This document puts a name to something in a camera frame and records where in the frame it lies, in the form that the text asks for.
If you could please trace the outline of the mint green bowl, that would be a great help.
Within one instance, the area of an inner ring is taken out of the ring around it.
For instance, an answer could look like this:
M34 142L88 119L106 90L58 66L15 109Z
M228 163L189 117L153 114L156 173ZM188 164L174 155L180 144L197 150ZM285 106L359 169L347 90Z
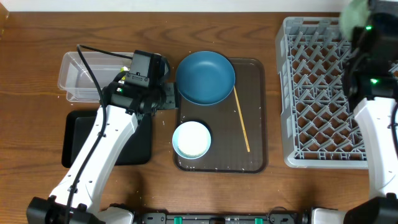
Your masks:
M355 27L364 27L370 15L368 0L352 0L340 13L339 27L342 36L352 41Z

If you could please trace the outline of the light blue rice bowl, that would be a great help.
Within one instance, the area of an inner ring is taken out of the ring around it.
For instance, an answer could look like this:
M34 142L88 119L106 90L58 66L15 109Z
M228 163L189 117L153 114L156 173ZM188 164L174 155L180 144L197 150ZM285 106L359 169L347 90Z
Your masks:
M172 146L177 155L184 159L201 158L210 149L210 131L198 121L187 121L180 124L174 131Z

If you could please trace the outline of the yellow snack wrapper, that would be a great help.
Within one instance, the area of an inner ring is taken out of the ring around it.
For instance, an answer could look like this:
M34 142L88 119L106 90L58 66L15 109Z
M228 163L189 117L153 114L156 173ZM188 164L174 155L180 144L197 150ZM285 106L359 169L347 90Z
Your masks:
M127 67L122 67L118 75L120 77L119 81L125 81L130 76L129 69Z

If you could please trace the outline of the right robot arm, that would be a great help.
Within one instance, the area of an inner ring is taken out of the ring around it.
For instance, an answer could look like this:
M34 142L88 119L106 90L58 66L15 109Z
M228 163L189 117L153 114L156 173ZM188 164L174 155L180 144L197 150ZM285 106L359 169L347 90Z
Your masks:
M351 41L343 91L364 141L369 200L347 212L314 208L302 223L397 223L397 1L351 1L340 31Z

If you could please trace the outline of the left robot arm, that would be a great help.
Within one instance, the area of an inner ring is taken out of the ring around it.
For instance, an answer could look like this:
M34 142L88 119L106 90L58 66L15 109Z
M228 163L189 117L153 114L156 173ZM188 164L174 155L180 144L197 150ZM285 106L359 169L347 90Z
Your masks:
M128 140L139 127L138 115L153 115L166 101L168 60L137 50L131 67L101 88L88 68L100 107L83 147L49 198L34 197L27 207L29 223L133 223L134 213L122 206L100 210L109 175Z

